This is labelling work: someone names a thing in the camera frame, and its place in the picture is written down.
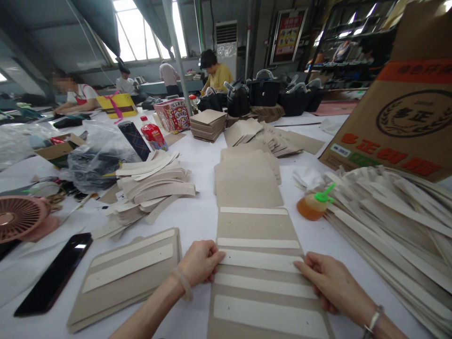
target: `yellow box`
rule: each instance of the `yellow box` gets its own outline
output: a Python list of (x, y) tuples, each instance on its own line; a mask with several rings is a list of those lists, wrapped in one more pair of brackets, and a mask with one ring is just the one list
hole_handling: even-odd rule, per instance
[[(123, 117), (135, 116), (138, 114), (137, 108), (135, 107), (135, 104), (133, 103), (130, 94), (128, 93), (116, 94), (112, 96), (112, 100), (114, 101), (116, 106), (118, 106), (118, 108), (121, 110)], [(116, 111), (113, 108), (110, 99), (106, 97), (97, 97), (97, 101), (101, 105), (102, 109), (107, 113), (110, 119), (119, 118), (118, 114), (116, 114)]]

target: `black circular logo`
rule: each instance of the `black circular logo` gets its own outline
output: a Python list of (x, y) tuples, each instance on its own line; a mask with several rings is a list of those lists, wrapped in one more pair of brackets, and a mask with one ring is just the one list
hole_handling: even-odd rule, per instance
[(452, 122), (452, 93), (424, 90), (398, 97), (377, 116), (378, 129), (391, 137), (420, 137)]

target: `black cable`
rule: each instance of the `black cable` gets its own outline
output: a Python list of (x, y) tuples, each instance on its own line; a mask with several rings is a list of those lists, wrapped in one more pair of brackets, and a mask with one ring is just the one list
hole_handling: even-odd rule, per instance
[(215, 49), (215, 21), (213, 20), (212, 0), (210, 0), (210, 15), (212, 16), (212, 40), (213, 40), (213, 48)]

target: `orange bottle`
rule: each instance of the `orange bottle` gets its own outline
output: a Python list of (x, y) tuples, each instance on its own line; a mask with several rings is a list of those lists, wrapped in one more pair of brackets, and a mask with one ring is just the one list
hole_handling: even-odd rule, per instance
[(304, 196), (297, 203), (298, 212), (308, 220), (318, 220), (326, 213), (328, 205), (334, 201), (328, 196), (328, 193), (336, 184), (332, 184), (325, 192), (309, 194)]

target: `green bottle cap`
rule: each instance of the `green bottle cap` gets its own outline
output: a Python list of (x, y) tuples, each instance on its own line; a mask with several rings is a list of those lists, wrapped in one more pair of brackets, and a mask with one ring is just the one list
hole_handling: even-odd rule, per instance
[(330, 198), (330, 197), (328, 196), (328, 193), (329, 193), (335, 186), (336, 186), (336, 184), (332, 184), (330, 187), (328, 187), (328, 188), (326, 189), (325, 192), (319, 192), (319, 193), (316, 193), (316, 194), (314, 195), (314, 198), (315, 198), (318, 202), (334, 202), (334, 199), (333, 199), (333, 198)]

